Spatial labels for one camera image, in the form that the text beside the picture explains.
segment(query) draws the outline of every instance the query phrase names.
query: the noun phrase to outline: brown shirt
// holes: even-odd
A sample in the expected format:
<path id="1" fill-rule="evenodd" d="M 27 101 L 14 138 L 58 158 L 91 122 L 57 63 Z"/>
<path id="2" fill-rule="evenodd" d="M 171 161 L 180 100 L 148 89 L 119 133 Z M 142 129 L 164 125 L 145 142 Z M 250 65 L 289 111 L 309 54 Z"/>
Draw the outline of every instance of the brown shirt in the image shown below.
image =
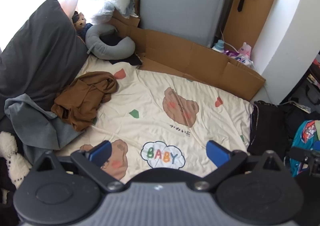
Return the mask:
<path id="1" fill-rule="evenodd" d="M 118 83 L 109 72 L 88 72 L 58 93 L 51 111 L 76 131 L 89 127 L 97 116 L 99 104 L 108 102 Z"/>

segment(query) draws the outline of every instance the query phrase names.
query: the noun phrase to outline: bed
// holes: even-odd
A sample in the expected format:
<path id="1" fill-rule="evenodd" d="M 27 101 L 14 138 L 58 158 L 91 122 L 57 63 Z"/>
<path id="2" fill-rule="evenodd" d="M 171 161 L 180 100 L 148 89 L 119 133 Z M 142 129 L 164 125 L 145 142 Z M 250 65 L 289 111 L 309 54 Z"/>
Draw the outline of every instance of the bed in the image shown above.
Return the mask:
<path id="1" fill-rule="evenodd" d="M 209 174 L 217 168 L 206 154 L 210 140 L 231 151 L 246 151 L 252 112 L 248 101 L 186 78 L 125 62 L 112 65 L 92 55 L 78 76 L 91 71 L 110 72 L 119 89 L 100 105 L 92 126 L 57 155 L 110 141 L 112 154 L 101 168 L 126 183 L 159 167 Z"/>

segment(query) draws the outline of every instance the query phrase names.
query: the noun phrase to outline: brown bear face print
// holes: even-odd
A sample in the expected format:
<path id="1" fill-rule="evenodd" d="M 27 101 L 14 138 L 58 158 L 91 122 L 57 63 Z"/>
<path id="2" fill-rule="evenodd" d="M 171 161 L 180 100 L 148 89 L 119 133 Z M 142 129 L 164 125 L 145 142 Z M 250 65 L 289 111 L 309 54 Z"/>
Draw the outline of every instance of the brown bear face print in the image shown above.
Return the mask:
<path id="1" fill-rule="evenodd" d="M 122 179 L 125 176 L 125 172 L 128 168 L 127 152 L 128 145 L 118 139 L 111 143 L 112 152 L 110 158 L 103 164 L 101 169 L 113 176 L 117 180 Z M 93 148 L 91 145 L 83 145 L 80 150 L 89 151 Z"/>
<path id="2" fill-rule="evenodd" d="M 196 114 L 199 112 L 198 103 L 186 100 L 170 87 L 164 92 L 162 105 L 163 110 L 175 122 L 188 127 L 192 127 L 196 122 Z"/>

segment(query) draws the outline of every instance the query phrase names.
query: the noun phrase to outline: gray ribbed surface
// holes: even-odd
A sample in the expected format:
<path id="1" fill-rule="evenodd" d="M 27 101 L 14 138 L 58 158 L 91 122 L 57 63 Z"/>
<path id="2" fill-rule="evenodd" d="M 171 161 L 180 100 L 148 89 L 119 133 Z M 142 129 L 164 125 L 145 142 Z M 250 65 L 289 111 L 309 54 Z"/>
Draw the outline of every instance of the gray ribbed surface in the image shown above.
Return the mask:
<path id="1" fill-rule="evenodd" d="M 245 226 L 248 224 L 229 217 L 215 204 L 210 194 L 193 192 L 185 183 L 133 183 L 125 192 L 107 195 L 94 215 L 75 225 Z M 288 222 L 282 225 L 296 224 Z"/>

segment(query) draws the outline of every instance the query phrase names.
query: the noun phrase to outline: gray u-shaped neck pillow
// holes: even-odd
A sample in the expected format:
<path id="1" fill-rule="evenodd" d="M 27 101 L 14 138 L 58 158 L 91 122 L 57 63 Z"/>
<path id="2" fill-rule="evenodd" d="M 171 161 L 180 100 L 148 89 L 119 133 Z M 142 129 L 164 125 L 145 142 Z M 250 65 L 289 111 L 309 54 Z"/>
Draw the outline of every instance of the gray u-shaped neck pillow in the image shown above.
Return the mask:
<path id="1" fill-rule="evenodd" d="M 88 54 L 92 52 L 103 60 L 122 60 L 130 57 L 135 50 L 135 43 L 130 37 L 123 38 L 117 45 L 110 46 L 101 41 L 100 35 L 114 34 L 116 28 L 110 24 L 97 24 L 90 27 L 85 35 Z"/>

